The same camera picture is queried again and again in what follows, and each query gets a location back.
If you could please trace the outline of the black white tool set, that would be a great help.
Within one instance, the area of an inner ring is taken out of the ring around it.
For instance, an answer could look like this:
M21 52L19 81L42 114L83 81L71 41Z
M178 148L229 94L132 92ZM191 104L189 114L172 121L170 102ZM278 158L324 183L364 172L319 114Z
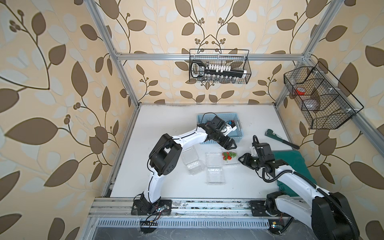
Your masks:
M247 70L235 69L227 65L205 64L202 61L192 61L189 66L190 74L193 78L202 79L204 77L221 77L245 79L252 73Z

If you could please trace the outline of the packed strawberries cluster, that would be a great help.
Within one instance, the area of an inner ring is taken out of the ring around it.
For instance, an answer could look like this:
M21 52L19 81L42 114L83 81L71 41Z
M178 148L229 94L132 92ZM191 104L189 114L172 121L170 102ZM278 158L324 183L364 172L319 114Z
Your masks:
M222 152L222 157L224 161L231 161L237 157L237 153L235 152Z

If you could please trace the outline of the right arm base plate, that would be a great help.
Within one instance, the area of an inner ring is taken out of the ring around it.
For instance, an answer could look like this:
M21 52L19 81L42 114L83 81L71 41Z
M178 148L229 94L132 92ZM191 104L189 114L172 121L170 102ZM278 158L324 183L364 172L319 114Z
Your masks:
M269 214L266 210L265 200L251 200L249 201L249 207L252 212L253 217L271 217L271 218L280 218L280 217L290 217L290 215L281 213L277 211L276 214Z

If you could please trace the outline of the blue plastic basket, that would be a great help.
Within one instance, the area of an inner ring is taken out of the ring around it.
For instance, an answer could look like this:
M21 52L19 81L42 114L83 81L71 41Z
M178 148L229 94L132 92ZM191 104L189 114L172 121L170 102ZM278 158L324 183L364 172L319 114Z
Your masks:
M215 117L215 114L212 114L212 113L207 113L205 116L203 115L204 114L197 115L197 124L200 124L200 123L204 124ZM217 116L221 118L223 121L225 121L226 123L230 121L235 122L237 129L235 131L230 132L228 136L232 138L236 144L238 144L244 136L238 114L227 112L227 113L217 113Z

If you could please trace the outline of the green pipe wrench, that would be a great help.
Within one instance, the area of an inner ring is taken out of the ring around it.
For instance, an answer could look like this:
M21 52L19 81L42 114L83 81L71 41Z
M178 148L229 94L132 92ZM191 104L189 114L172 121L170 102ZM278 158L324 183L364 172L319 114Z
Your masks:
M290 146L291 148L293 148L293 149L295 149L295 150L299 150L299 149L300 149L300 147L299 147L298 145L293 144L293 143L291 143L291 142L289 142L289 141L284 140L283 138L281 138L281 137L279 137L277 134L275 134L274 131L271 130L271 129L267 129L267 130L266 130L266 132L265 132L265 136L268 137L268 138L274 139L274 140L276 140L276 141L278 141L278 142L281 142L281 143L283 143L283 144L285 144L285 145L287 145L287 146Z

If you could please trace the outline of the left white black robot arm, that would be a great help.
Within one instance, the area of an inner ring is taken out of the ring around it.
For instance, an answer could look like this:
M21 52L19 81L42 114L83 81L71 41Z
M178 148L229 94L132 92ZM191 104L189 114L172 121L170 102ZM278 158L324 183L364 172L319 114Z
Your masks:
M207 141L214 141L225 150L236 149L235 140L229 137L236 129L235 121L226 122L215 115L212 120L201 122L195 129L182 135L162 135L149 154L147 169L152 175L148 186L140 195L142 209L147 214L157 211L165 176L175 169L183 149Z

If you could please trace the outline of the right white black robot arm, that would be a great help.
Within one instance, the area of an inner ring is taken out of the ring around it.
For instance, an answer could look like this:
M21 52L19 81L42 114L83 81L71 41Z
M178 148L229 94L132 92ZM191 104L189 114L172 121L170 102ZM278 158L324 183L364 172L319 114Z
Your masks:
M287 214L311 228L319 240L357 240L360 231L347 198L321 188L282 159L277 159L270 145L253 142L256 155L245 153L239 162L261 173L265 183L280 181L294 191L295 199L281 191L267 195L265 211L275 217Z

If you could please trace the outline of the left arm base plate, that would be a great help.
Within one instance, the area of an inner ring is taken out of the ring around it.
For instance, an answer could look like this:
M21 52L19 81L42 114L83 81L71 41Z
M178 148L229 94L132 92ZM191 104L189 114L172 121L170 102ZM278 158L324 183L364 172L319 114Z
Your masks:
M131 215L149 216L161 213L162 216L169 216L172 211L172 203L172 200L158 200L154 204L150 204L146 199L134 200Z

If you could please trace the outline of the clear clamshell container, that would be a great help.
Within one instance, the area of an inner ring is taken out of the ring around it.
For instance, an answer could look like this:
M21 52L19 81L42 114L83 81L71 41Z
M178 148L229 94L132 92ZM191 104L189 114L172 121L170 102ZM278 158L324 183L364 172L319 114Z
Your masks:
M238 154L234 151L222 152L222 159L224 165L235 165L238 164Z
M196 175L205 170L205 165L200 160L198 152L194 146L182 151L181 159L190 175Z
M221 153L206 153L207 184L224 185L226 183Z

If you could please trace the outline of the red tape roll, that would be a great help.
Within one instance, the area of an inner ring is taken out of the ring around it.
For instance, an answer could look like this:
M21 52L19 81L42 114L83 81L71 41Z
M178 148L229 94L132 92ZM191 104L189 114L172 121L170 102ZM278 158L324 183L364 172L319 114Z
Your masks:
M303 87L297 87L295 89L295 94L298 96L305 96L306 95L306 89Z

